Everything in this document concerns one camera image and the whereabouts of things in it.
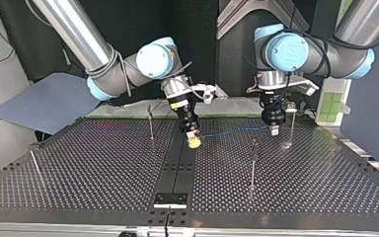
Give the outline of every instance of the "black cable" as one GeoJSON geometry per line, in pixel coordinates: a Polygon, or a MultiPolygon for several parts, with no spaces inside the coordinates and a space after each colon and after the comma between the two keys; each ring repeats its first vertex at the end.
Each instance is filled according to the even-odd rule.
{"type": "Polygon", "coordinates": [[[168,209],[168,215],[166,216],[166,221],[165,221],[165,237],[169,237],[169,232],[168,232],[168,221],[169,221],[169,214],[171,212],[171,208],[169,207],[168,209]]]}
{"type": "Polygon", "coordinates": [[[253,68],[257,69],[258,71],[273,71],[272,68],[259,68],[257,67],[254,63],[252,63],[246,56],[243,57],[245,59],[246,62],[248,62],[248,64],[250,66],[252,66],[253,68]]]}
{"type": "Polygon", "coordinates": [[[275,101],[273,101],[271,104],[263,107],[260,103],[260,106],[263,107],[264,109],[267,109],[267,108],[271,108],[271,107],[275,106],[277,103],[279,103],[282,100],[282,98],[285,97],[285,93],[288,90],[288,85],[290,84],[290,80],[291,80],[291,73],[288,72],[287,83],[285,84],[284,90],[282,91],[281,95],[279,95],[279,97],[275,101]]]}
{"type": "Polygon", "coordinates": [[[327,73],[326,77],[328,78],[328,77],[331,76],[331,74],[332,74],[331,61],[329,60],[329,57],[326,54],[325,49],[322,48],[322,46],[318,43],[318,41],[315,38],[313,38],[311,35],[309,35],[307,33],[300,32],[300,31],[297,31],[295,29],[286,29],[286,30],[282,30],[282,32],[294,33],[294,34],[297,34],[299,36],[302,36],[304,38],[307,38],[307,39],[311,40],[313,42],[313,44],[322,52],[322,60],[326,61],[326,64],[327,64],[327,67],[328,67],[328,73],[327,73]]]}
{"type": "Polygon", "coordinates": [[[312,112],[313,116],[316,118],[315,109],[312,108],[312,106],[310,105],[309,100],[307,100],[306,96],[303,93],[301,93],[301,95],[303,96],[303,100],[306,103],[306,105],[310,108],[310,111],[312,112]]]}
{"type": "Polygon", "coordinates": [[[5,60],[9,59],[9,58],[12,56],[12,54],[14,54],[14,51],[15,51],[14,48],[12,48],[12,49],[11,49],[11,52],[8,54],[8,56],[6,56],[6,57],[0,59],[0,62],[3,62],[3,61],[5,61],[5,60]]]}
{"type": "Polygon", "coordinates": [[[297,7],[295,6],[295,4],[293,4],[293,11],[291,12],[291,19],[290,19],[290,26],[289,28],[293,28],[293,22],[294,22],[294,17],[295,17],[295,12],[296,12],[296,9],[297,7]]]}
{"type": "Polygon", "coordinates": [[[354,45],[354,44],[350,44],[350,43],[343,42],[343,41],[336,41],[336,40],[330,40],[330,39],[328,40],[328,42],[331,42],[333,44],[337,44],[339,46],[343,46],[346,48],[357,49],[357,50],[367,50],[367,49],[379,46],[379,41],[377,41],[371,45],[368,45],[368,46],[359,46],[359,45],[354,45]]]}

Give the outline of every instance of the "silver arm tube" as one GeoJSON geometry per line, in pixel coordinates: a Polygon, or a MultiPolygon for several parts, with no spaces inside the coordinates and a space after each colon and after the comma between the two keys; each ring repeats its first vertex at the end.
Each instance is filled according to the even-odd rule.
{"type": "Polygon", "coordinates": [[[88,71],[106,65],[113,52],[77,0],[34,0],[88,71]]]}
{"type": "Polygon", "coordinates": [[[379,0],[354,0],[338,25],[335,36],[359,46],[379,38],[379,0]]]}

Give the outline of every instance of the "black gap strip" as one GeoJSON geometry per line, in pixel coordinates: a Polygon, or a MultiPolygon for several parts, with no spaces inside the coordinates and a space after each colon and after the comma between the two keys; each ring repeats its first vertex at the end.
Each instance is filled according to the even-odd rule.
{"type": "Polygon", "coordinates": [[[179,168],[180,168],[180,164],[181,164],[181,159],[183,159],[183,150],[185,149],[184,148],[185,144],[187,144],[187,142],[186,142],[186,137],[184,136],[183,142],[181,143],[180,160],[178,161],[177,169],[175,170],[175,172],[176,172],[175,173],[175,180],[174,180],[174,185],[172,187],[171,194],[173,194],[175,192],[175,185],[177,184],[178,175],[180,174],[179,168]]]}

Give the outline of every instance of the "metal bracket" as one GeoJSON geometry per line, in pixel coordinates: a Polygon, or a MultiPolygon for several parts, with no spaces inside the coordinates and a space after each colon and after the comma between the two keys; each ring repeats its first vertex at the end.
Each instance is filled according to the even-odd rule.
{"type": "MultiPolygon", "coordinates": [[[[262,86],[261,80],[260,80],[258,88],[265,91],[272,91],[272,90],[284,88],[285,86],[286,86],[285,82],[281,84],[277,84],[277,85],[272,85],[272,86],[262,86]]],[[[297,76],[297,75],[291,75],[290,83],[288,84],[288,87],[292,87],[293,90],[303,93],[307,96],[312,96],[317,90],[319,90],[319,87],[316,86],[312,81],[310,81],[309,79],[297,76]]]]}
{"type": "Polygon", "coordinates": [[[345,104],[345,103],[341,103],[341,113],[349,115],[349,113],[350,113],[350,107],[347,104],[345,104]]]}
{"type": "MultiPolygon", "coordinates": [[[[220,40],[242,18],[256,10],[273,13],[285,26],[290,25],[294,3],[291,0],[231,0],[217,19],[217,39],[220,40]]],[[[296,9],[293,28],[307,31],[309,24],[296,9]]]]}
{"type": "Polygon", "coordinates": [[[202,98],[203,98],[204,103],[207,105],[211,104],[211,102],[214,99],[215,92],[217,90],[215,86],[205,85],[205,84],[196,84],[191,87],[195,91],[203,91],[204,95],[202,96],[202,98]]]}

